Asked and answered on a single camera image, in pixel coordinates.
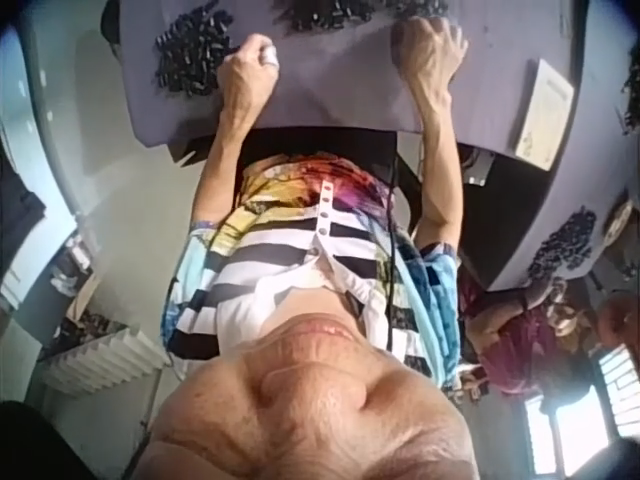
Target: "elderly woman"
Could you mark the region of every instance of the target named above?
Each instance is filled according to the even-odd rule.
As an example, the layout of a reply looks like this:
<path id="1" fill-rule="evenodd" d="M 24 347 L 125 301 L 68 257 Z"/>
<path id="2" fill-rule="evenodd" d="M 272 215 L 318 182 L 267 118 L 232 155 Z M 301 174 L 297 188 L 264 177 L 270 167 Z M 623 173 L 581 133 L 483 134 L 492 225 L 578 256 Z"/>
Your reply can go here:
<path id="1" fill-rule="evenodd" d="M 564 286 L 558 291 L 551 281 L 534 282 L 522 290 L 485 293 L 462 269 L 458 292 L 472 349 L 464 356 L 484 367 L 493 386 L 509 395 L 542 393 L 545 413 L 587 394 L 592 378 L 586 356 L 575 342 L 561 341 L 576 328 L 579 312 L 553 304 Z M 555 298 L 546 302 L 550 296 Z"/>
<path id="2" fill-rule="evenodd" d="M 477 478 L 467 426 L 438 388 L 459 352 L 448 85 L 467 42 L 443 19 L 413 19 L 394 41 L 424 125 L 414 243 L 389 218 L 389 185 L 332 145 L 252 164 L 234 198 L 278 69 L 260 35 L 226 60 L 162 325 L 184 381 L 151 428 L 140 478 Z"/>

